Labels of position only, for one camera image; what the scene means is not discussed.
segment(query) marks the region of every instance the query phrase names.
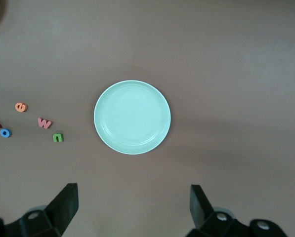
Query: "plate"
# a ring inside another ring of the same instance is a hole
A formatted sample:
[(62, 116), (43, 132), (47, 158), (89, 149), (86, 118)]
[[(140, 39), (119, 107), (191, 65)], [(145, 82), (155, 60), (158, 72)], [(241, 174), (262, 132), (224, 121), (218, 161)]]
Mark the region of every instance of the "plate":
[(156, 148), (170, 127), (170, 109), (155, 87), (124, 80), (106, 89), (94, 108), (94, 124), (113, 150), (137, 155)]

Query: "screw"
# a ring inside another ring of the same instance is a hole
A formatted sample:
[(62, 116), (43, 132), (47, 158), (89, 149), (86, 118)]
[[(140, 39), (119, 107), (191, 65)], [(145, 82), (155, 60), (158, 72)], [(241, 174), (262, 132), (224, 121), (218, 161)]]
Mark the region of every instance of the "screw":
[(28, 219), (29, 219), (29, 220), (35, 219), (35, 218), (37, 218), (38, 215), (39, 215), (38, 212), (34, 212), (34, 213), (32, 213), (31, 215), (29, 215)]
[(226, 220), (227, 220), (226, 215), (223, 214), (223, 213), (218, 213), (216, 216), (217, 216), (217, 218), (218, 218), (220, 221), (226, 221)]
[(257, 225), (258, 225), (259, 228), (261, 228), (263, 230), (266, 230), (266, 231), (270, 229), (269, 225), (266, 222), (263, 222), (263, 221), (258, 221)]

